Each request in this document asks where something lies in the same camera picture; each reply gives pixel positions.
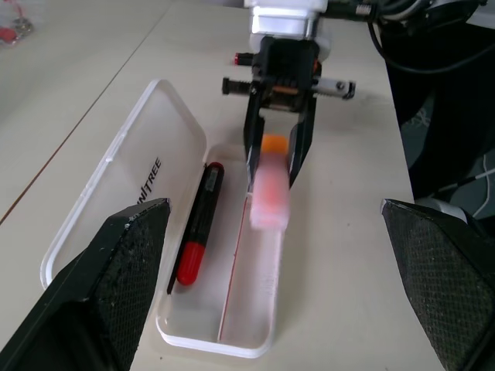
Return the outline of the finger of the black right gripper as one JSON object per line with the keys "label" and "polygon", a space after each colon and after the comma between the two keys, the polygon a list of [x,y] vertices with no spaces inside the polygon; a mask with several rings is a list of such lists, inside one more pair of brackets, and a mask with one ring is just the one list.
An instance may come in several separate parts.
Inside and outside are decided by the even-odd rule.
{"label": "finger of the black right gripper", "polygon": [[294,184],[311,147],[315,113],[316,98],[309,97],[305,101],[303,109],[299,113],[298,122],[292,128],[289,137],[289,187]]}
{"label": "finger of the black right gripper", "polygon": [[252,190],[254,177],[261,154],[261,142],[265,119],[260,115],[263,107],[265,88],[251,88],[244,122],[243,139],[246,155],[248,190]]}

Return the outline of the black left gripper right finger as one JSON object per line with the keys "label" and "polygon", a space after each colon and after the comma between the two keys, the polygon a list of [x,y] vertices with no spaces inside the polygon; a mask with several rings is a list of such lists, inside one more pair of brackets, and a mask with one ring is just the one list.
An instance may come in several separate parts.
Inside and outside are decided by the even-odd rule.
{"label": "black left gripper right finger", "polygon": [[494,368],[494,239],[466,211],[385,199],[381,206],[409,303],[442,367]]}

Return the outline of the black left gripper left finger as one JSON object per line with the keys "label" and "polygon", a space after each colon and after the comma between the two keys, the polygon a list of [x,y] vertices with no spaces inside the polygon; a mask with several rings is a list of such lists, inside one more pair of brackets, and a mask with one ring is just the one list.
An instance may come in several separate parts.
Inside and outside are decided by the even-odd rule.
{"label": "black left gripper left finger", "polygon": [[159,275],[167,198],[109,216],[1,351],[3,370],[128,370]]}

